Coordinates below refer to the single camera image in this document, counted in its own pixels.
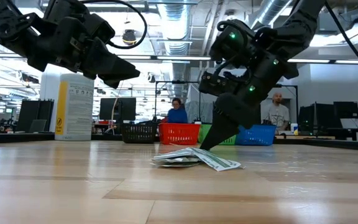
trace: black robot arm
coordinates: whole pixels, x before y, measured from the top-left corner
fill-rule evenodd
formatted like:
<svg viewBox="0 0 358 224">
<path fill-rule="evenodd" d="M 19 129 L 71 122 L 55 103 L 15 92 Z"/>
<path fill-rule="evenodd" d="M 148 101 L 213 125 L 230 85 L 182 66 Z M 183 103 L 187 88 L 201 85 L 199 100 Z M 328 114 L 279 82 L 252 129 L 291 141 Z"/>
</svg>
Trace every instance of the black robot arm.
<svg viewBox="0 0 358 224">
<path fill-rule="evenodd" d="M 77 0 L 49 1 L 44 18 L 22 15 L 11 0 L 0 0 L 0 44 L 40 71 L 50 63 L 91 79 L 98 76 L 117 88 L 121 80 L 140 72 L 108 51 L 106 44 L 114 35 L 104 19 Z"/>
<path fill-rule="evenodd" d="M 317 18 L 326 0 L 299 0 L 287 21 L 276 29 L 262 28 L 254 33 L 238 20 L 218 23 L 222 33 L 216 38 L 210 56 L 224 62 L 212 73 L 204 72 L 200 92 L 218 96 L 213 124 L 202 149 L 211 149 L 237 134 L 238 125 L 250 128 L 255 111 L 281 77 L 298 76 L 296 65 L 288 59 L 309 47 L 317 29 Z M 229 72 L 219 76 L 227 65 L 247 70 L 242 77 Z"/>
</svg>

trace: wooden table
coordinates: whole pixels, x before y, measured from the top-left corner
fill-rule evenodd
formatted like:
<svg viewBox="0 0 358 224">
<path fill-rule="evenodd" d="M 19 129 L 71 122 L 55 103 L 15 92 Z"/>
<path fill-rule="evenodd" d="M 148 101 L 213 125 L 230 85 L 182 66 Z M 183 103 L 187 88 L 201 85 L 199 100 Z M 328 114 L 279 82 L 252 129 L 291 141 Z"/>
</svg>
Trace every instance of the wooden table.
<svg viewBox="0 0 358 224">
<path fill-rule="evenodd" d="M 358 151 L 218 146 L 246 169 L 156 169 L 176 146 L 0 144 L 0 223 L 358 223 Z"/>
</svg>

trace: red basket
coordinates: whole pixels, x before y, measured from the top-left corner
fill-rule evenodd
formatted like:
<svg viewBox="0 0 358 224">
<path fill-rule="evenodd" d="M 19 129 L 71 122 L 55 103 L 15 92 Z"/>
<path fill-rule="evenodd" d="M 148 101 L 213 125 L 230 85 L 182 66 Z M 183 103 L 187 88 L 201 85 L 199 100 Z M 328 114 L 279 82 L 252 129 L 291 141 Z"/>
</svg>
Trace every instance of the red basket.
<svg viewBox="0 0 358 224">
<path fill-rule="evenodd" d="M 200 124 L 161 123 L 159 130 L 162 144 L 195 145 Z"/>
</svg>

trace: green basket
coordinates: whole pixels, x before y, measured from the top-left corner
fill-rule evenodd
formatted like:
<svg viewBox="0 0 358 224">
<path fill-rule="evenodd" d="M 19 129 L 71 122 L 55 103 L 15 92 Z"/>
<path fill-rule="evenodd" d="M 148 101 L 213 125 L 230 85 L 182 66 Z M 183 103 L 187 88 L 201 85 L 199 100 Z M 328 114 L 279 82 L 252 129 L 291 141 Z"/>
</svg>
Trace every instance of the green basket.
<svg viewBox="0 0 358 224">
<path fill-rule="evenodd" d="M 200 132 L 198 134 L 198 142 L 199 143 L 203 143 L 206 135 L 208 134 L 209 129 L 211 128 L 211 124 L 202 124 L 200 127 Z M 233 146 L 234 143 L 236 143 L 236 136 L 234 135 L 233 137 L 221 142 L 219 145 L 223 145 L 223 146 Z"/>
</svg>

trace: blue shirt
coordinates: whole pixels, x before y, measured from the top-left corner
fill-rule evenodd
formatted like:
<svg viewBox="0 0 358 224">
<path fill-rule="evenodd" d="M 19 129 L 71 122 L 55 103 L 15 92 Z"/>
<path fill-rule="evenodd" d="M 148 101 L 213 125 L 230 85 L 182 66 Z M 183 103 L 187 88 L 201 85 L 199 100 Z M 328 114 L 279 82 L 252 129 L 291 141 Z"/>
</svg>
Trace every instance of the blue shirt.
<svg viewBox="0 0 358 224">
<path fill-rule="evenodd" d="M 168 111 L 168 123 L 187 123 L 187 113 L 184 109 L 170 109 Z"/>
</svg>

